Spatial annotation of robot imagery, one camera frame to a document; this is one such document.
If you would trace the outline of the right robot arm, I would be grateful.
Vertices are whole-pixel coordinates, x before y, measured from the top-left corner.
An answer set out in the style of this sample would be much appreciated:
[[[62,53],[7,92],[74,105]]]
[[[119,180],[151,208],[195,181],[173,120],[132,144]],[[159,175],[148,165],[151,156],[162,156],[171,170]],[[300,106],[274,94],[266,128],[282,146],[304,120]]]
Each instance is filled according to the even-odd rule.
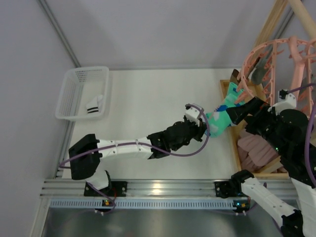
[[[316,162],[316,148],[308,141],[311,119],[290,104],[278,111],[276,105],[270,106],[258,97],[242,106],[227,108],[226,112],[234,124],[246,121],[246,131],[264,138],[278,153],[296,189],[300,209],[283,202],[247,170],[231,176],[231,192],[253,199],[274,219],[283,236],[314,237],[316,172],[312,165]]]

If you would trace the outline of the green blue patterned sock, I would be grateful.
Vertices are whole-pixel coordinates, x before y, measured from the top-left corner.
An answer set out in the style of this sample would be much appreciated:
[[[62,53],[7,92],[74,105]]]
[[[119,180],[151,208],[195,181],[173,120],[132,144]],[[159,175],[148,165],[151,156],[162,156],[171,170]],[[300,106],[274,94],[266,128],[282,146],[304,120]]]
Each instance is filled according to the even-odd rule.
[[[235,104],[235,101],[242,93],[243,89],[237,91],[237,85],[233,82],[229,83],[228,92],[222,104],[218,106],[213,112],[205,114],[209,124],[209,132],[206,130],[205,135],[208,135],[212,138],[218,137],[225,131],[227,127],[232,126],[233,122],[227,114],[226,109],[244,105],[245,101]]]

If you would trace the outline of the white black-striped sock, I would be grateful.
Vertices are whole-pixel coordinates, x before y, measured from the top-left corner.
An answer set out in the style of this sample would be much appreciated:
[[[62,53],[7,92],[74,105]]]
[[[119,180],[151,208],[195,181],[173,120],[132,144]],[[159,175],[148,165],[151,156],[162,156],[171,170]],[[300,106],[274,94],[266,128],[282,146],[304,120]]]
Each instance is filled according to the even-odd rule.
[[[103,105],[103,95],[99,94],[95,96],[91,101],[86,104],[86,110],[88,114],[99,113]]]

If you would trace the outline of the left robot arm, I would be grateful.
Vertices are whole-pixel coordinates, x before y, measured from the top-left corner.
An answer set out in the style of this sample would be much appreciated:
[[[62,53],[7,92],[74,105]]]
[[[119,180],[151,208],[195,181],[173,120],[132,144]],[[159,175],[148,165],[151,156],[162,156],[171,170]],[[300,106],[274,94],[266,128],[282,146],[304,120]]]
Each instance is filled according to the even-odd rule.
[[[84,180],[96,191],[108,192],[112,187],[105,163],[109,160],[159,159],[179,157],[177,150],[190,144],[191,140],[202,142],[209,125],[202,119],[191,121],[184,118],[163,131],[135,140],[102,140],[94,133],[87,134],[69,148],[70,172],[73,180]]]

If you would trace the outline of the pink round clip hanger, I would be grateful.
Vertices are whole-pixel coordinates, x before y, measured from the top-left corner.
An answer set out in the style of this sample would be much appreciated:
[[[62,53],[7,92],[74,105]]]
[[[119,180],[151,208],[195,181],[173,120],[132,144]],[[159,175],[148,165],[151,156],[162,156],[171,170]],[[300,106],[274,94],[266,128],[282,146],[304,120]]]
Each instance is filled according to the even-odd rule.
[[[251,76],[259,65],[265,65],[267,72],[262,83],[254,85]],[[246,56],[237,79],[237,91],[243,89],[243,93],[236,102],[258,96],[273,105],[278,91],[288,89],[296,97],[296,108],[310,116],[314,105],[312,92],[316,88],[316,41],[296,36],[267,41]]]

